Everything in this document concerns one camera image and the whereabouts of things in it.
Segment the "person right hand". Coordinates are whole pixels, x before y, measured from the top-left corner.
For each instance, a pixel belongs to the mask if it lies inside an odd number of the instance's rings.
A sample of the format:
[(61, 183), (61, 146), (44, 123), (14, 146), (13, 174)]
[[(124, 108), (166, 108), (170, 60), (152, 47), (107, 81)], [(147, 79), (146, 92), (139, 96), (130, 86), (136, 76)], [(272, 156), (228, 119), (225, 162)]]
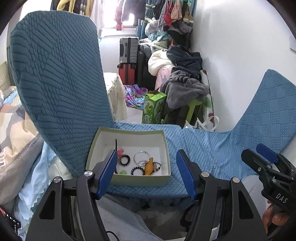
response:
[(283, 226), (281, 229), (282, 235), (288, 237), (290, 235), (290, 228), (285, 230), (284, 226), (289, 222), (290, 215), (286, 212), (273, 214), (274, 204), (270, 200), (267, 200), (267, 203), (269, 207), (262, 216), (262, 222), (266, 233), (268, 233), (268, 228), (273, 223), (276, 226)]

